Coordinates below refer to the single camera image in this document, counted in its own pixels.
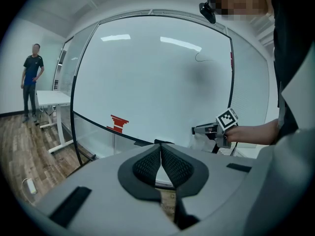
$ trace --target person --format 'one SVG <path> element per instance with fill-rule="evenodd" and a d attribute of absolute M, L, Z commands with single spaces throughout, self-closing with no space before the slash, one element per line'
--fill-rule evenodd
<path fill-rule="evenodd" d="M 226 131 L 229 142 L 275 144 L 298 128 L 281 92 L 293 78 L 314 41 L 310 18 L 312 0 L 210 0 L 223 17 L 232 15 L 268 15 L 275 17 L 274 67 L 278 86 L 279 118 L 260 126 L 234 126 Z"/>
<path fill-rule="evenodd" d="M 36 117 L 36 106 L 35 106 L 35 85 L 38 78 L 44 72 L 44 62 L 43 58 L 38 55 L 40 49 L 39 44 L 34 44 L 32 48 L 32 55 L 28 56 L 24 62 L 24 70 L 22 74 L 21 88 L 23 89 L 23 99 L 24 99 L 24 118 L 23 122 L 29 120 L 29 96 L 31 100 L 32 108 L 32 120 L 37 122 Z"/>

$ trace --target whiteboard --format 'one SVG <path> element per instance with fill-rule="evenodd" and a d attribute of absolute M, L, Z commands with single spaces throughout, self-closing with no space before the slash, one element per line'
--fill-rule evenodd
<path fill-rule="evenodd" d="M 102 24 L 82 58 L 73 110 L 103 127 L 123 119 L 121 132 L 135 139 L 187 147 L 191 128 L 215 121 L 228 106 L 231 52 L 229 37 L 186 20 Z"/>

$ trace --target white desk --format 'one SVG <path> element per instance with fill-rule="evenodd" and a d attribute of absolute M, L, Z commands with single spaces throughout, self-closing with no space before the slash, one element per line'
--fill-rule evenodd
<path fill-rule="evenodd" d="M 68 142 L 64 141 L 63 127 L 61 123 L 61 110 L 60 110 L 61 105 L 70 104 L 70 97 L 60 91 L 37 91 L 37 99 L 38 99 L 38 104 L 40 107 L 56 106 L 57 122 L 52 122 L 52 120 L 50 119 L 50 116 L 48 116 L 49 124 L 40 126 L 40 128 L 44 128 L 44 127 L 51 127 L 53 125 L 57 125 L 57 128 L 58 128 L 58 135 L 59 135 L 59 140 L 61 144 L 54 148 L 51 148 L 50 150 L 48 150 L 48 152 L 49 153 L 55 152 L 73 143 L 73 140 L 70 140 Z"/>

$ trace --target white cable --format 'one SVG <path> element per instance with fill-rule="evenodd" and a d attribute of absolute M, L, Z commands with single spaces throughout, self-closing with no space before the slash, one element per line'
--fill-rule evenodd
<path fill-rule="evenodd" d="M 26 196 L 26 194 L 25 194 L 25 192 L 24 192 L 24 190 L 23 190 L 23 183 L 25 182 L 25 180 L 28 180 L 28 178 L 26 178 L 26 179 L 24 179 L 24 180 L 22 181 L 22 184 L 21 184 L 22 193 L 23 193 L 24 197 L 28 200 L 28 202 L 30 202 L 31 205 L 34 206 L 34 204 L 28 199 L 28 197 Z"/>

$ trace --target black mesh panel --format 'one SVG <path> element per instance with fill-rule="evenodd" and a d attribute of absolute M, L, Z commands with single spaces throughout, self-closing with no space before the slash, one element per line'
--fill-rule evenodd
<path fill-rule="evenodd" d="M 160 162 L 160 151 L 156 150 L 137 161 L 133 165 L 132 171 L 140 181 L 154 186 Z"/>
<path fill-rule="evenodd" d="M 193 174 L 193 166 L 162 147 L 162 166 L 175 188 L 186 182 Z"/>

